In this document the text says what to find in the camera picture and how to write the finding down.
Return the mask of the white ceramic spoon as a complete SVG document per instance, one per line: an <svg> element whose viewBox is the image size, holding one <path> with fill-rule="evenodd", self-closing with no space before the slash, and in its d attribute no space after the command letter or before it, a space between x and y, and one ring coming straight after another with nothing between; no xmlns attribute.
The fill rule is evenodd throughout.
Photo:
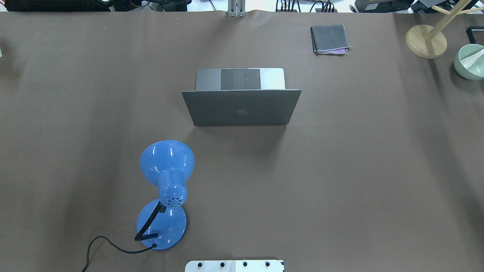
<svg viewBox="0 0 484 272"><path fill-rule="evenodd" d="M461 61L463 67L465 69L470 69L470 67L479 59L479 57L481 57L482 55L484 54L484 49L481 49L480 51L474 53L473 55L470 55L468 57L466 57L465 59L463 59Z"/></svg>

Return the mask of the blue desk lamp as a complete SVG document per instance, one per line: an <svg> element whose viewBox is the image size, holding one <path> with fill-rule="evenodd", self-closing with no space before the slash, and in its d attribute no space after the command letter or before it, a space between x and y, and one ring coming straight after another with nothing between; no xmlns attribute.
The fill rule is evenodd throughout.
<svg viewBox="0 0 484 272"><path fill-rule="evenodd" d="M183 208L188 198L186 182L194 166L192 150L180 141L159 141L143 151L140 169L145 179L158 189L158 197L140 211L135 241L162 251L183 238L188 225Z"/></svg>

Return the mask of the aluminium frame post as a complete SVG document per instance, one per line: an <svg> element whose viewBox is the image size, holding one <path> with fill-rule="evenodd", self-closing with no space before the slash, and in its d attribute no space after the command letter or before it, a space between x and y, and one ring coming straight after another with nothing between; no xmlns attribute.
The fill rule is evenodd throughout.
<svg viewBox="0 0 484 272"><path fill-rule="evenodd" d="M245 7L245 0L228 0L228 17L245 17L247 15Z"/></svg>

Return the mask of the mint green bowl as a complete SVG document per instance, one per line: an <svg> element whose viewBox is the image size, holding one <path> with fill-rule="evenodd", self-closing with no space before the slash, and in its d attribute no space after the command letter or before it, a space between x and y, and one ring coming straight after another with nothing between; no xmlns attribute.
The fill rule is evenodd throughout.
<svg viewBox="0 0 484 272"><path fill-rule="evenodd" d="M458 51L453 62L455 70L460 76L470 80L484 79L484 59L480 55L471 65L465 59L475 54L483 53L483 46L479 44L467 44Z"/></svg>

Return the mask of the folded grey cloth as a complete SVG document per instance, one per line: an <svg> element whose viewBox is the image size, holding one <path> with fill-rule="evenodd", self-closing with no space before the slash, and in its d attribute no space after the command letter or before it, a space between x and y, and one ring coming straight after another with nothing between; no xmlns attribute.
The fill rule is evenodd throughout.
<svg viewBox="0 0 484 272"><path fill-rule="evenodd" d="M316 25L310 28L314 54L347 55L349 45L344 24Z"/></svg>

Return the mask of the wooden cup tree stand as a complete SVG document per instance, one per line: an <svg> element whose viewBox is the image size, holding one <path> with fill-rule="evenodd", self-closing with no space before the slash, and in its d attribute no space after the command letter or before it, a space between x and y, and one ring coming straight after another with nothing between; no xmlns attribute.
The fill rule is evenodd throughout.
<svg viewBox="0 0 484 272"><path fill-rule="evenodd" d="M436 5L432 6L433 10L445 14L436 26L416 25L410 28L405 35L407 47L417 56L426 59L436 59L440 57L447 48L447 40L442 34L442 30L457 15L467 14L484 10L484 7L465 9L470 0L460 0L450 11L446 11Z"/></svg>

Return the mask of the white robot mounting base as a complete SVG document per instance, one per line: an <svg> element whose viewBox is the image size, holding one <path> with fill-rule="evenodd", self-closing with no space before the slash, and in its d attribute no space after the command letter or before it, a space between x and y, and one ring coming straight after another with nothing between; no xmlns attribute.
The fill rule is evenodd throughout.
<svg viewBox="0 0 484 272"><path fill-rule="evenodd" d="M193 260L185 272L284 272L283 260Z"/></svg>

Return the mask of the grey laptop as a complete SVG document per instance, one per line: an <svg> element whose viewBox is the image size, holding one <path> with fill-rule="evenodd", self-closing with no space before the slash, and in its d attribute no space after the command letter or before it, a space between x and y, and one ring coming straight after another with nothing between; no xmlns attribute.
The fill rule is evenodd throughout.
<svg viewBox="0 0 484 272"><path fill-rule="evenodd" d="M301 90L282 68L205 68L182 95L194 126L267 126L289 123Z"/></svg>

